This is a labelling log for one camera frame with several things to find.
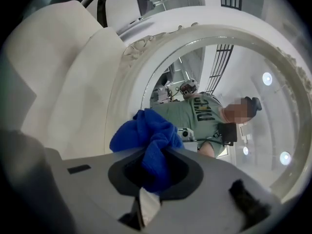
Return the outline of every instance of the round light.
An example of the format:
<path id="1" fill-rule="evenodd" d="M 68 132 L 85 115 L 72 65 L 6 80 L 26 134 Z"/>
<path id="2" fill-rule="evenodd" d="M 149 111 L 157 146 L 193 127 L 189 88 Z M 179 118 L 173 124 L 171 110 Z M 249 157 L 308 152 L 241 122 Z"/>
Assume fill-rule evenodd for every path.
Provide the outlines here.
<path id="1" fill-rule="evenodd" d="M 279 160 L 281 161 L 281 163 L 284 165 L 284 166 L 287 166 L 290 164 L 291 160 L 292 160 L 292 157 L 289 153 L 287 152 L 282 152 L 281 155 L 279 156 Z"/>
<path id="2" fill-rule="evenodd" d="M 265 72 L 262 76 L 262 80 L 263 80 L 263 83 L 267 86 L 270 86 L 272 84 L 272 76 L 270 73 L 268 72 Z"/>
<path id="3" fill-rule="evenodd" d="M 249 153 L 248 147 L 245 146 L 243 148 L 243 153 L 244 153 L 244 155 L 247 155 Z"/>

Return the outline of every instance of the t-shirt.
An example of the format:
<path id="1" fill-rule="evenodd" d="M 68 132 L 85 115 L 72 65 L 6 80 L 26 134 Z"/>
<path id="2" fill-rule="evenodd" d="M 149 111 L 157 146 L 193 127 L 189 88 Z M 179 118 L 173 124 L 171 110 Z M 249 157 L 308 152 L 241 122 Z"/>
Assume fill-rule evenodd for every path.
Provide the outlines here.
<path id="1" fill-rule="evenodd" d="M 217 157 L 224 148 L 222 144 L 209 140 L 222 142 L 218 135 L 218 124 L 224 123 L 221 119 L 220 103 L 211 95 L 203 94 L 200 97 L 192 97 L 184 101 L 169 102 L 154 106 L 152 109 L 159 113 L 167 121 L 178 128 L 188 127 L 194 131 L 195 139 L 199 140 L 198 147 L 207 141 L 214 149 Z"/>

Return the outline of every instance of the blue towel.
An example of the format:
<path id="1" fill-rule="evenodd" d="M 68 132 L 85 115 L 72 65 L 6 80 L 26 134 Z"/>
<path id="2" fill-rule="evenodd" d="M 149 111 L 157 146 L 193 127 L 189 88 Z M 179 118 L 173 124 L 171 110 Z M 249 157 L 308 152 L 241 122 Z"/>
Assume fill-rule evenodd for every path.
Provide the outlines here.
<path id="1" fill-rule="evenodd" d="M 166 146 L 183 147 L 176 127 L 152 109 L 139 110 L 124 123 L 110 143 L 113 152 L 146 146 L 141 166 L 155 179 L 144 188 L 153 193 L 161 192 L 171 185 L 170 170 L 165 156 L 160 151 Z"/>

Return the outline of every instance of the person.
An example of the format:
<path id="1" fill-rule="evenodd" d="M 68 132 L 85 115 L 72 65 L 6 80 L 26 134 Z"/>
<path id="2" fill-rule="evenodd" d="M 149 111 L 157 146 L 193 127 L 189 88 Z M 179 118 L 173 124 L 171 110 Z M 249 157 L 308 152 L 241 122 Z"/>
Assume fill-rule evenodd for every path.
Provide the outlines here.
<path id="1" fill-rule="evenodd" d="M 156 105 L 152 109 L 174 126 L 192 129 L 195 139 L 200 140 L 198 153 L 211 157 L 217 157 L 224 149 L 217 130 L 219 123 L 245 123 L 261 110 L 258 98 L 238 98 L 225 108 L 207 93 L 189 94 L 184 98 L 184 101 Z"/>

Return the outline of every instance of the neck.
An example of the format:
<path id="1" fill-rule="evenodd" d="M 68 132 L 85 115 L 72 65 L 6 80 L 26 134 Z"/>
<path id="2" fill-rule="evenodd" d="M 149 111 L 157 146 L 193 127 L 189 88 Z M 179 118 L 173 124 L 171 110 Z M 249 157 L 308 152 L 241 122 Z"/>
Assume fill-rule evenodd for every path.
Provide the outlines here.
<path id="1" fill-rule="evenodd" d="M 231 123 L 232 122 L 232 121 L 229 120 L 230 117 L 227 115 L 227 111 L 223 107 L 219 108 L 219 112 L 220 112 L 220 116 L 221 116 L 222 120 L 225 123 Z"/>

